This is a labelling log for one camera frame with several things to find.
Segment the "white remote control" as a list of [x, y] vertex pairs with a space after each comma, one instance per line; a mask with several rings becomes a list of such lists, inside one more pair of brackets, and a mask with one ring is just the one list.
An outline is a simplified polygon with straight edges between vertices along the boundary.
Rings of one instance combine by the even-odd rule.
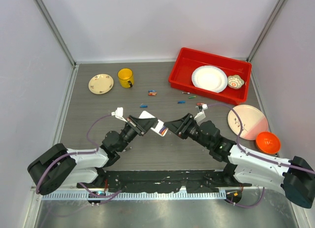
[[[150, 119], [150, 118], [154, 118], [154, 116], [152, 114], [150, 114], [149, 112], [147, 111], [143, 111], [140, 116], [139, 116], [140, 119]], [[159, 133], [159, 131], [163, 128], [163, 127], [166, 127], [164, 125], [164, 122], [161, 121], [160, 119], [157, 120], [156, 123], [154, 123], [154, 125], [151, 127], [151, 130], [153, 132], [155, 132], [156, 134], [158, 134], [159, 136], [161, 137], [164, 137], [165, 135], [162, 135]]]

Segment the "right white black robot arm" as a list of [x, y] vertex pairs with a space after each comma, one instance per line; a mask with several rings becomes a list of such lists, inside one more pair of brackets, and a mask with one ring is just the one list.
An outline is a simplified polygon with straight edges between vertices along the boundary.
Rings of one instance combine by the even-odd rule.
[[225, 162], [227, 167], [222, 180], [226, 185], [240, 183], [266, 187], [302, 208], [312, 207], [315, 172], [305, 159], [298, 156], [279, 158], [245, 148], [221, 136], [212, 121], [198, 124], [190, 113], [164, 125], [181, 139], [191, 138], [199, 143], [215, 160]]

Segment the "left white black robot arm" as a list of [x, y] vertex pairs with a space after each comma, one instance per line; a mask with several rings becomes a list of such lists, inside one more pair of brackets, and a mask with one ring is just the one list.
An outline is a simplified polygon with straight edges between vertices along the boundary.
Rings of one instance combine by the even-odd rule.
[[129, 116], [121, 132], [109, 131], [94, 149], [73, 150], [57, 143], [35, 159], [27, 168], [36, 185], [35, 192], [48, 195], [63, 184], [82, 183], [100, 188], [105, 176], [102, 168], [112, 166], [136, 136], [144, 136], [158, 124], [158, 118]]

